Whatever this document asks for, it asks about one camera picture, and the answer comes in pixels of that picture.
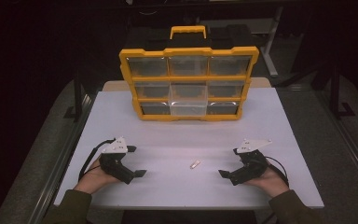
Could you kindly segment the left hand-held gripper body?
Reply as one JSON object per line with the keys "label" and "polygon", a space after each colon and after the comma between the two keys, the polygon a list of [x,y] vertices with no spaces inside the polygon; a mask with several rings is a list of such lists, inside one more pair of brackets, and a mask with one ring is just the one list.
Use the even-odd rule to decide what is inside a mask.
{"label": "left hand-held gripper body", "polygon": [[101,169],[119,181],[130,184],[135,174],[121,162],[129,151],[124,137],[114,140],[101,152],[99,159]]}

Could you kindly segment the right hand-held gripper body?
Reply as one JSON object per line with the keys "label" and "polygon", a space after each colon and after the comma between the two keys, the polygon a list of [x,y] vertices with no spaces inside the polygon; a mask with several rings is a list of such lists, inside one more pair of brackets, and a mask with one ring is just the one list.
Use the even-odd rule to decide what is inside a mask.
{"label": "right hand-held gripper body", "polygon": [[234,186],[260,177],[265,173],[269,163],[260,148],[271,143],[272,141],[268,139],[244,139],[241,142],[237,149],[243,166],[236,171],[230,172],[229,178]]}

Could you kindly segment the clear plastic drawer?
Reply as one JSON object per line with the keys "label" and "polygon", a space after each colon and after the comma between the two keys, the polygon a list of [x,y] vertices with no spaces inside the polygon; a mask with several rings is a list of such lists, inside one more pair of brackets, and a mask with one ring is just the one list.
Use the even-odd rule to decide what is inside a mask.
{"label": "clear plastic drawer", "polygon": [[208,87],[205,82],[171,83],[169,107],[176,117],[203,117],[208,104]]}

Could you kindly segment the person's right hand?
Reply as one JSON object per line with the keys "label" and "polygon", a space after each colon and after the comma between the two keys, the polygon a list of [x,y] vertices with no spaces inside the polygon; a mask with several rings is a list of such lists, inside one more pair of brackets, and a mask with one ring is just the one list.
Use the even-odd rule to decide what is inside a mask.
{"label": "person's right hand", "polygon": [[289,187],[280,176],[270,168],[260,177],[246,181],[245,185],[258,187],[264,190],[271,198],[277,197],[289,190]]}

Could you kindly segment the person's left hand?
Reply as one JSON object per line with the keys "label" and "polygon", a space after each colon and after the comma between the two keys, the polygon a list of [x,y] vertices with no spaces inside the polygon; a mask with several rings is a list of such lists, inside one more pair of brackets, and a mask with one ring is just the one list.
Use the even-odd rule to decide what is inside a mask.
{"label": "person's left hand", "polygon": [[96,160],[75,185],[74,190],[93,194],[103,187],[118,182],[118,179],[102,170],[99,160]]}

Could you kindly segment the black metal stand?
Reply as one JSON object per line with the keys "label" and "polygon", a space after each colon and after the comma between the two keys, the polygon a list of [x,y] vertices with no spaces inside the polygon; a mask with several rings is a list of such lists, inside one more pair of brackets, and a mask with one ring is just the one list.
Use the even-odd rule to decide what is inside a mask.
{"label": "black metal stand", "polygon": [[351,117],[355,113],[348,103],[339,101],[340,90],[340,74],[337,71],[337,66],[332,66],[332,74],[330,79],[330,99],[329,108],[334,117],[341,120],[342,117]]}
{"label": "black metal stand", "polygon": [[83,103],[84,99],[87,96],[83,92],[84,88],[81,83],[79,73],[76,73],[74,76],[74,104],[69,106],[64,114],[65,119],[73,119],[74,122],[78,122],[83,114]]}

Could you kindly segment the yellow black drawer organizer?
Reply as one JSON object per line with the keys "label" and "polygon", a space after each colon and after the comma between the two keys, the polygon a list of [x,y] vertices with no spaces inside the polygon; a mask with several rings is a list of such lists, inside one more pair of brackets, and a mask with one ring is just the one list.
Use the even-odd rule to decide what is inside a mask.
{"label": "yellow black drawer organizer", "polygon": [[[245,25],[134,28],[119,53],[134,111],[142,120],[159,121],[239,119],[258,57]],[[171,115],[170,84],[188,82],[208,87],[203,117]]]}

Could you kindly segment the grey metal stand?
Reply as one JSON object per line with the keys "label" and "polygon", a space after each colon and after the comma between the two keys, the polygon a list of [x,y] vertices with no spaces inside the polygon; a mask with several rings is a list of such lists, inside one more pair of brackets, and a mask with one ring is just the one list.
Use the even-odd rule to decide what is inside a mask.
{"label": "grey metal stand", "polygon": [[275,36],[277,34],[278,26],[281,20],[283,12],[283,7],[278,7],[275,11],[275,15],[272,18],[271,25],[268,31],[268,40],[264,47],[261,47],[260,50],[262,52],[263,59],[265,61],[266,67],[268,69],[268,73],[271,77],[277,77],[278,71],[275,67],[275,64],[270,56],[270,51],[272,45],[274,43]]}

